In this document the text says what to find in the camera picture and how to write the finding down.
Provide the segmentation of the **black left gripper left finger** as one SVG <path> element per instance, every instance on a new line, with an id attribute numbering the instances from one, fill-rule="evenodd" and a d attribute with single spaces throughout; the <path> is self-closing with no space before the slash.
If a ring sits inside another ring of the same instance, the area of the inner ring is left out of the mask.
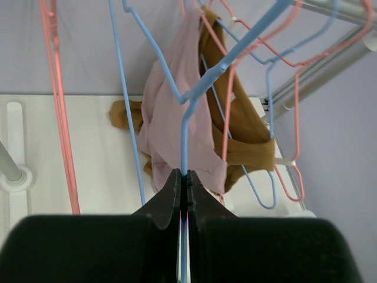
<path id="1" fill-rule="evenodd" d="M 181 173 L 130 215 L 34 215 L 1 249 L 2 282 L 176 282 Z"/>

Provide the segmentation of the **pink tank top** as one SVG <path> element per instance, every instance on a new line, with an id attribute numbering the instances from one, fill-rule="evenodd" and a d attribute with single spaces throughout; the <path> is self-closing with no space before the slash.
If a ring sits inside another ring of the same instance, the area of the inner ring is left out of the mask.
<path id="1" fill-rule="evenodd" d="M 194 5 L 187 13 L 164 58 L 180 93 L 199 81 L 199 39 L 203 10 Z M 151 157 L 154 190 L 162 189 L 170 172 L 180 167 L 181 123 L 188 104 L 179 104 L 171 92 L 159 61 L 147 79 L 141 113 L 143 124 L 138 148 Z M 207 97 L 202 95 L 188 128 L 188 168 L 197 173 L 203 186 L 224 193 L 227 163 L 214 151 L 212 120 Z"/>

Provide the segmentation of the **blue wire hanger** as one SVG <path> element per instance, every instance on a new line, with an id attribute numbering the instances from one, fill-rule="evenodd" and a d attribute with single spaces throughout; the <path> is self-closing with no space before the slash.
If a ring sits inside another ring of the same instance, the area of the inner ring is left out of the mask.
<path id="1" fill-rule="evenodd" d="M 142 32 L 144 33 L 144 35 L 147 37 L 150 44 L 154 48 L 154 51 L 161 62 L 165 77 L 168 80 L 171 91 L 173 92 L 177 102 L 179 104 L 185 104 L 186 102 L 190 103 L 188 106 L 188 109 L 183 115 L 183 119 L 181 122 L 180 169 L 181 169 L 181 175 L 184 179 L 187 178 L 187 174 L 188 174 L 189 121 L 197 109 L 199 98 L 214 84 L 214 82 L 220 77 L 220 75 L 222 75 L 228 69 L 228 67 L 236 60 L 236 58 L 249 47 L 249 45 L 257 38 L 257 36 L 259 36 L 273 21 L 275 21 L 280 16 L 280 14 L 282 14 L 291 4 L 292 4 L 292 1 L 277 1 L 266 12 L 266 14 L 262 16 L 262 18 L 257 22 L 256 26 L 254 26 L 235 45 L 235 47 L 233 47 L 230 50 L 230 52 L 225 56 L 224 59 L 220 60 L 218 64 L 216 64 L 214 67 L 206 71 L 204 76 L 199 80 L 199 82 L 194 87 L 187 90 L 185 93 L 181 93 L 177 88 L 177 85 L 171 75 L 171 72 L 168 69 L 166 59 L 164 58 L 164 55 L 160 47 L 156 43 L 155 39 L 149 32 L 148 28 L 145 26 L 143 20 L 140 18 L 137 11 L 131 6 L 129 6 L 127 4 L 127 1 L 123 1 L 124 12 L 132 14 L 138 26 L 141 28 Z M 145 205 L 146 201 L 145 201 L 144 185 L 143 185 L 143 180 L 141 176 L 140 160 L 139 160 L 138 150 L 137 150 L 137 145 L 136 145 L 136 137 L 135 137 L 135 132 L 134 132 L 133 124 L 132 124 L 131 110 L 130 110 L 130 104 L 129 104 L 129 99 L 128 99 L 128 91 L 127 91 L 127 83 L 126 83 L 126 78 L 125 78 L 125 73 L 124 73 L 123 60 L 122 60 L 122 55 L 121 55 L 121 48 L 120 48 L 120 42 L 119 42 L 119 37 L 118 37 L 118 29 L 117 29 L 113 1 L 109 1 L 108 5 L 110 9 L 111 23 L 113 26 L 114 41 L 115 41 L 115 47 L 116 47 L 116 52 L 117 52 L 118 65 L 119 65 L 120 74 L 121 74 L 121 83 L 123 87 L 123 96 L 124 96 L 124 102 L 125 102 L 125 107 L 126 107 L 126 113 L 128 116 L 128 122 L 129 122 L 130 130 L 131 130 L 131 139 L 132 139 L 132 145 L 133 145 L 133 150 L 134 150 L 135 164 L 137 167 L 137 179 L 138 179 L 138 186 L 139 186 L 139 191 L 140 191 L 140 199 L 141 199 L 141 204 Z"/>

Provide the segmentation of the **pink wire hanger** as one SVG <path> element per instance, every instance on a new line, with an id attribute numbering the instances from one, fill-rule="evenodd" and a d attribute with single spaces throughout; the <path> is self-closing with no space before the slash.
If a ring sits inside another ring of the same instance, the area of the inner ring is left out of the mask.
<path id="1" fill-rule="evenodd" d="M 52 93 L 54 97 L 55 112 L 61 143 L 62 159 L 68 187 L 71 211 L 79 215 L 80 204 L 75 175 L 74 159 L 72 155 L 70 131 L 65 107 L 64 86 L 61 72 L 61 59 L 59 53 L 59 35 L 57 25 L 57 2 L 39 1 L 41 18 L 44 29 L 45 45 L 47 48 L 48 64 L 51 75 Z"/>

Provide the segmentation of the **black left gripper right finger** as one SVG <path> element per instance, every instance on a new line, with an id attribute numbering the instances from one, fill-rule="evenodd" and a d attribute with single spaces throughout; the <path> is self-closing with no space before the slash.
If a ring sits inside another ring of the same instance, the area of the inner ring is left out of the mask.
<path id="1" fill-rule="evenodd" d="M 193 282 L 361 282 L 339 230 L 318 218 L 241 218 L 187 175 Z"/>

